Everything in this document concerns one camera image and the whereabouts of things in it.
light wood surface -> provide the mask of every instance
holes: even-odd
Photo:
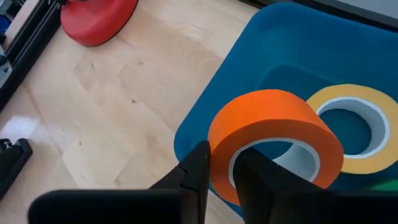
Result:
[[[0,223],[27,223],[50,190],[143,189],[163,177],[177,164],[179,124],[256,11],[237,0],[141,0],[95,48],[60,29],[0,114],[0,137],[34,150]],[[209,194],[206,222],[242,220]]]

blue plastic bin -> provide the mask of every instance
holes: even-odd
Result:
[[[352,83],[398,100],[398,34],[331,16],[298,4],[278,3],[259,11],[180,125],[174,141],[182,160],[201,140],[217,112],[233,98],[254,90],[281,89],[304,100],[330,85]],[[321,118],[346,154],[363,151],[371,137],[367,124],[344,110]],[[289,145],[257,149],[270,158]],[[332,189],[358,189],[398,176],[397,163],[371,175],[340,174]],[[241,215],[240,208],[226,202]]]

red object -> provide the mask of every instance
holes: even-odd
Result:
[[[64,31],[81,45],[94,47],[112,39],[127,23],[138,0],[68,1],[61,10]]]

cardboard tape core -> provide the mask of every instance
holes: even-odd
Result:
[[[344,155],[342,172],[372,174],[397,161],[398,104],[390,96],[367,86],[342,84],[321,89],[307,103],[317,114],[333,109],[354,112],[369,125],[368,147],[357,155]]]
[[[344,155],[345,158],[362,159],[372,156],[383,150],[390,138],[390,124],[384,112],[367,100],[357,97],[338,97],[322,104],[317,114],[333,110],[343,109],[358,114],[364,119],[371,129],[371,141],[369,146],[358,155]]]
[[[233,170],[236,158],[238,158],[239,154],[244,150],[253,147],[257,144],[265,143],[265,142],[274,142],[274,141],[283,141],[289,142],[295,145],[295,147],[291,147],[287,152],[283,153],[281,156],[273,159],[278,165],[283,168],[291,171],[295,175],[309,181],[313,182],[315,177],[319,173],[320,169],[320,160],[319,155],[316,150],[310,146],[309,144],[291,138],[269,138],[269,139],[260,139],[258,141],[254,141],[250,144],[247,144],[240,148],[233,155],[231,162],[229,163],[229,181],[232,186],[235,187],[235,182],[233,179]]]

masking tape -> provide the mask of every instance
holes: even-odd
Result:
[[[368,123],[372,136],[368,148],[358,155],[344,155],[342,172],[371,174],[398,159],[398,104],[391,97],[370,87],[344,84],[318,91],[307,103],[319,115],[344,109]]]
[[[225,105],[210,125],[210,180],[218,195],[239,205],[232,178],[238,154],[267,141],[299,145],[276,163],[326,188],[338,176],[343,149],[328,126],[301,98],[282,90],[260,90]]]

